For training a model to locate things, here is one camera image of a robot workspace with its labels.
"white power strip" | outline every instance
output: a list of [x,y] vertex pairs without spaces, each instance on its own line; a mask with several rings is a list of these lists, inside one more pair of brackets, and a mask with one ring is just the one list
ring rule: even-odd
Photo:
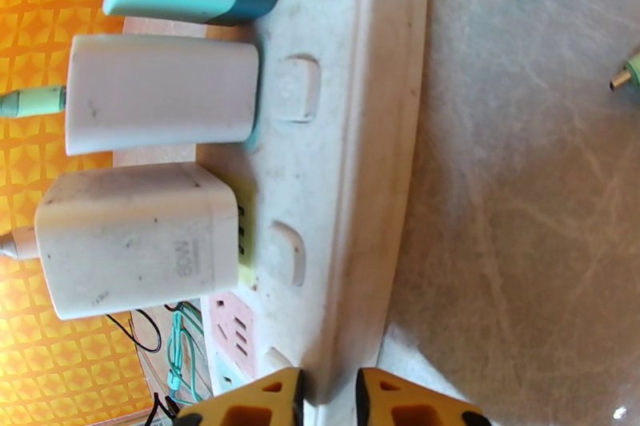
[[[356,372],[378,358],[398,257],[426,0],[279,0],[256,30],[262,86],[250,141],[197,155],[193,147],[124,151],[114,164],[196,157],[255,184],[257,278],[236,291],[253,313],[243,337],[249,372],[301,366],[305,424],[354,424]],[[219,33],[145,20],[127,20],[126,31]],[[214,377],[216,305],[202,302]]]

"green cable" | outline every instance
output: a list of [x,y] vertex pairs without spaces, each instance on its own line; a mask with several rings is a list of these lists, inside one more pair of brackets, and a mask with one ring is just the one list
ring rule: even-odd
[[[179,404],[191,405],[192,403],[180,400],[176,397],[180,388],[184,387],[190,390],[191,396],[194,398],[195,402],[203,400],[196,390],[195,349],[197,345],[193,335],[191,335],[189,330],[184,326],[184,320],[191,323],[198,333],[204,335],[202,330],[202,314],[191,303],[186,302],[178,303],[178,306],[174,309],[173,313],[174,320],[166,347],[166,359],[169,362],[167,384],[169,385],[171,399]],[[189,346],[191,356],[190,383],[182,377],[182,362],[184,361],[184,351],[182,349],[183,337],[186,338],[186,343]],[[200,355],[203,355],[200,348],[198,348],[198,351],[200,352]]]

